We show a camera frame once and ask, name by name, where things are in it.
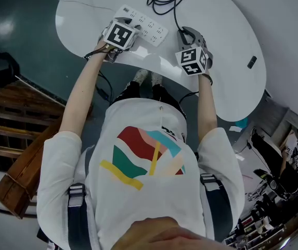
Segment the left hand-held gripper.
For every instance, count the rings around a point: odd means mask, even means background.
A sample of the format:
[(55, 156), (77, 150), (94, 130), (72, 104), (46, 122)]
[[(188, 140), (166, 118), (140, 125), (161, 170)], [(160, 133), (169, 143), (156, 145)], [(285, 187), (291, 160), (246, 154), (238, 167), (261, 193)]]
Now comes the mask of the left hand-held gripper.
[(105, 61), (113, 63), (117, 56), (128, 51), (135, 43), (141, 32), (141, 25), (131, 25), (132, 19), (121, 17), (112, 19), (102, 33), (103, 41), (108, 44)]

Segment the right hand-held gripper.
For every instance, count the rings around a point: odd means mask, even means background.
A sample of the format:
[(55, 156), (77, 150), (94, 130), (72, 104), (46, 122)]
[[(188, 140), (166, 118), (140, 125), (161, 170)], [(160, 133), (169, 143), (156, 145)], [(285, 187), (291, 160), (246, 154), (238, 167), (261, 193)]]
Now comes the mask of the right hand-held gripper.
[[(192, 38), (192, 44), (185, 35)], [(202, 34), (191, 27), (183, 26), (183, 31), (177, 31), (179, 51), (175, 53), (178, 65), (188, 76), (204, 74), (213, 64), (213, 55), (206, 46)]]

